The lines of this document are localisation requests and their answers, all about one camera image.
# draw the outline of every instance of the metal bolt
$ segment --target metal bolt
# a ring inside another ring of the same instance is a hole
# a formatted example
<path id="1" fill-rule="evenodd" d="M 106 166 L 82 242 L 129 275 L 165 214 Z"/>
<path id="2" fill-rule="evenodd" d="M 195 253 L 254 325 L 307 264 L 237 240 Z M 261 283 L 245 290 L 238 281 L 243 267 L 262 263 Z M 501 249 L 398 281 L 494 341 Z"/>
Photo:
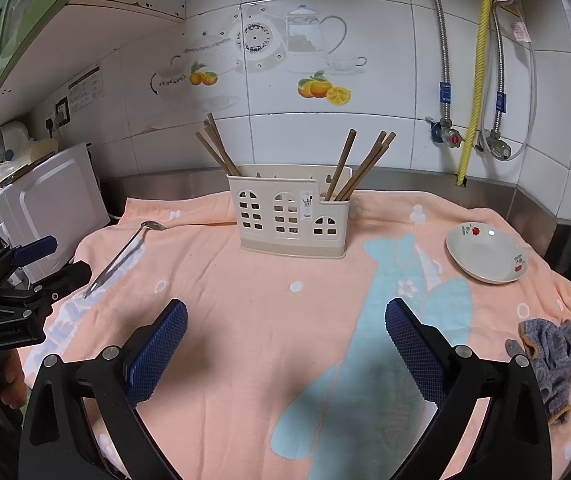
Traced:
<path id="1" fill-rule="evenodd" d="M 43 364 L 46 368 L 50 368 L 54 366 L 58 360 L 59 358 L 56 356 L 56 354 L 50 354 L 43 360 Z"/>
<path id="2" fill-rule="evenodd" d="M 103 359 L 106 361 L 111 361 L 119 354 L 118 346 L 108 346 L 104 351 L 101 352 Z"/>
<path id="3" fill-rule="evenodd" d="M 515 357 L 515 361 L 521 368 L 527 368 L 530 365 L 530 359 L 524 355 L 518 355 Z"/>
<path id="4" fill-rule="evenodd" d="M 469 346 L 459 345 L 454 349 L 454 351 L 459 357 L 463 357 L 463 359 L 469 359 L 472 357 L 472 350 Z"/>

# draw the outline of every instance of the plate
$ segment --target plate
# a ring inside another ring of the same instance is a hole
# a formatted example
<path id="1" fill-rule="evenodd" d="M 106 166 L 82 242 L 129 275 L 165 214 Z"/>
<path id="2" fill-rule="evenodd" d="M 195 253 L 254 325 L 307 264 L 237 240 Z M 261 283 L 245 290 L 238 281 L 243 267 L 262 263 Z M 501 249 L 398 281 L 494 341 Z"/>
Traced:
<path id="1" fill-rule="evenodd" d="M 515 282 L 527 271 L 523 249 L 511 236 L 488 224 L 458 224 L 448 233 L 445 245 L 459 267 L 481 282 Z"/>

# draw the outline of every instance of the human hand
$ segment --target human hand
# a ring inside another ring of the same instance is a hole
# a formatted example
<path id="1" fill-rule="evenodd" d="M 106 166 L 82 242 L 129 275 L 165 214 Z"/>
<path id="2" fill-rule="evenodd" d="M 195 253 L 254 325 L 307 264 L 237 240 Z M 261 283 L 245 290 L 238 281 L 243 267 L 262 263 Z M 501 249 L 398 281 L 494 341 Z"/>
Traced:
<path id="1" fill-rule="evenodd" d="M 9 352 L 8 359 L 2 365 L 2 370 L 8 385 L 1 392 L 1 402 L 13 410 L 17 410 L 27 402 L 27 387 L 25 386 L 25 374 L 21 366 L 21 358 L 16 349 Z"/>

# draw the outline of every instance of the cutlery basket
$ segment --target cutlery basket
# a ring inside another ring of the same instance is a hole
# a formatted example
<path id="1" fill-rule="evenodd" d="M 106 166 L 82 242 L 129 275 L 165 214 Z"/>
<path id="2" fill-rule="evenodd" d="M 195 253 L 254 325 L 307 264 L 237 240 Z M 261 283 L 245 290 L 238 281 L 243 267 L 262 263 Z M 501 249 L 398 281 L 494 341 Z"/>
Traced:
<path id="1" fill-rule="evenodd" d="M 241 246 L 304 258 L 342 258 L 349 201 L 324 202 L 334 166 L 240 166 L 228 176 Z M 335 193 L 352 176 L 344 168 Z"/>

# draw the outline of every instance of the yellow gas hose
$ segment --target yellow gas hose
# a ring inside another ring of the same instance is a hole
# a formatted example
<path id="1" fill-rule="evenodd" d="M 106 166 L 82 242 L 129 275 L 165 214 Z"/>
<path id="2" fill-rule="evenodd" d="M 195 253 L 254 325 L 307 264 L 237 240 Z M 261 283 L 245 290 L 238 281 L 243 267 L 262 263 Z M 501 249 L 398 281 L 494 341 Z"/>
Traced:
<path id="1" fill-rule="evenodd" d="M 488 37 L 489 13 L 492 0 L 481 0 L 481 15 L 479 16 L 479 31 L 477 33 L 477 56 L 474 63 L 474 91 L 472 94 L 472 113 L 468 131 L 463 144 L 463 153 L 459 163 L 459 171 L 456 174 L 456 185 L 462 186 L 465 174 L 468 171 L 470 154 L 474 146 L 474 137 L 479 126 L 481 106 L 483 105 L 483 73 L 485 70 L 485 47 Z"/>

